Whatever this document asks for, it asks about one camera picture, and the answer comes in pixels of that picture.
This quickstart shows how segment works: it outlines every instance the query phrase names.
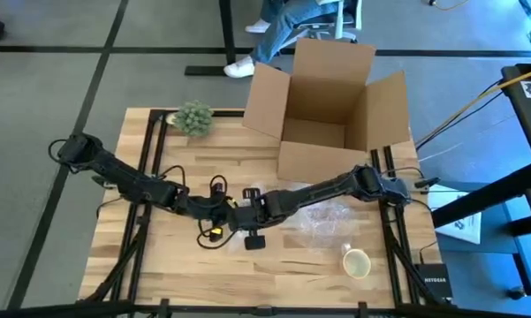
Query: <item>cardboard box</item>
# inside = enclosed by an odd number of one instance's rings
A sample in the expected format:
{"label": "cardboard box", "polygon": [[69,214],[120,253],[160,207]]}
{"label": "cardboard box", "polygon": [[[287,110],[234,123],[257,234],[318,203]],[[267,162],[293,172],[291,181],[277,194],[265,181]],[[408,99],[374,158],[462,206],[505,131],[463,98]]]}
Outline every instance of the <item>cardboard box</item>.
{"label": "cardboard box", "polygon": [[301,39],[292,76],[255,67],[243,125],[279,138],[279,178],[334,178],[410,139],[404,73],[366,85],[374,57],[366,45]]}

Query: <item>yellow cable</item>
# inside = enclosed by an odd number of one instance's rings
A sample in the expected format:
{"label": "yellow cable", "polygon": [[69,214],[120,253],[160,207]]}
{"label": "yellow cable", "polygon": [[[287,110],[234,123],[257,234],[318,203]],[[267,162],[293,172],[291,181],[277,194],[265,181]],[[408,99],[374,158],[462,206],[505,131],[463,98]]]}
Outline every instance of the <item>yellow cable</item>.
{"label": "yellow cable", "polygon": [[459,4],[456,4],[456,5],[454,5],[454,6],[452,6],[452,7],[449,7],[449,8],[443,8],[443,7],[439,6],[439,5],[437,4],[437,2],[436,2],[435,4],[433,4],[433,6],[435,6],[437,9],[440,9],[440,10],[442,10],[442,11],[449,11],[449,10],[453,10],[453,9],[455,9],[455,8],[457,8],[457,7],[460,7],[460,6],[462,6],[462,5],[464,5],[464,4],[468,3],[468,2],[469,2],[469,0],[466,0],[466,1],[464,1],[464,2],[461,2],[461,3],[459,3]]}
{"label": "yellow cable", "polygon": [[524,75],[520,75],[518,78],[516,79],[511,79],[501,85],[497,85],[495,87],[492,87],[490,90],[488,90],[487,92],[479,95],[477,98],[475,98],[474,100],[472,100],[468,105],[464,106],[463,108],[461,108],[460,110],[456,111],[453,115],[451,115],[448,119],[444,120],[444,122],[442,124],[440,124],[435,130],[433,130],[431,133],[427,134],[426,136],[422,137],[422,139],[418,140],[416,143],[417,144],[420,144],[424,141],[426,141],[426,139],[432,137],[435,133],[441,131],[444,127],[446,127],[449,122],[451,122],[451,119],[452,118],[455,118],[456,116],[460,115],[461,113],[463,113],[464,111],[468,110],[471,106],[475,105],[477,102],[479,102],[481,99],[495,93],[496,91],[498,90],[501,90],[505,87],[508,87],[514,83],[517,83],[517,82],[520,82],[521,80],[525,80],[527,78],[530,78],[531,77],[531,72],[528,72]]}

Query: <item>small green plant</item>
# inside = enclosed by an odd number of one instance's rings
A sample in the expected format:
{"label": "small green plant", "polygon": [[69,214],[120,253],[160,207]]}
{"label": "small green plant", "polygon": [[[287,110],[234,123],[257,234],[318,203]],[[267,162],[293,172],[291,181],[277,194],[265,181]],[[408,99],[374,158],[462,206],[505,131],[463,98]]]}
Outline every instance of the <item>small green plant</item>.
{"label": "small green plant", "polygon": [[210,133],[213,113],[202,102],[187,102],[175,114],[173,124],[189,137],[203,137]]}

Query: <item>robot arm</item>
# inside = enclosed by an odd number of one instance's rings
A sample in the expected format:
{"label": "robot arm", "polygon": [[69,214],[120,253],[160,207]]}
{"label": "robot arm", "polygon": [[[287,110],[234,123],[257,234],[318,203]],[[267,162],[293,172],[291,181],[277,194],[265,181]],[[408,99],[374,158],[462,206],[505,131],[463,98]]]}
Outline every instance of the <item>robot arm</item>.
{"label": "robot arm", "polygon": [[227,224],[232,232],[249,231],[247,249],[265,246],[264,237],[257,235],[258,230],[282,223],[300,208],[340,195],[352,195],[360,201],[382,199],[393,204],[410,201],[403,180],[382,178],[368,166],[355,166],[331,180],[295,191],[275,190],[261,194],[259,189],[248,188],[243,196],[250,200],[250,206],[238,207],[231,203],[221,183],[210,185],[208,198],[189,196],[186,185],[159,176],[146,176],[105,150],[96,137],[85,133],[70,136],[57,152],[57,158],[51,157],[73,173],[93,170],[116,184],[121,195],[131,202],[150,203],[179,215],[209,220],[213,229]]}

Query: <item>shoe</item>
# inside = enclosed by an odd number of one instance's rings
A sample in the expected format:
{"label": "shoe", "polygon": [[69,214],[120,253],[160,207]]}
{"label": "shoe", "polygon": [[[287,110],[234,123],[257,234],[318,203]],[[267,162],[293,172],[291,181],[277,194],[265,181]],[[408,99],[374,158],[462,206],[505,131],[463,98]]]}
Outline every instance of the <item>shoe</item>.
{"label": "shoe", "polygon": [[254,60],[251,57],[244,57],[234,64],[224,67],[224,73],[233,79],[241,79],[252,76],[255,72]]}
{"label": "shoe", "polygon": [[246,26],[246,32],[254,34],[265,33],[265,31],[267,31],[270,25],[271,24],[269,22],[265,22],[263,21],[263,19],[259,19],[259,21],[253,23],[253,25]]}

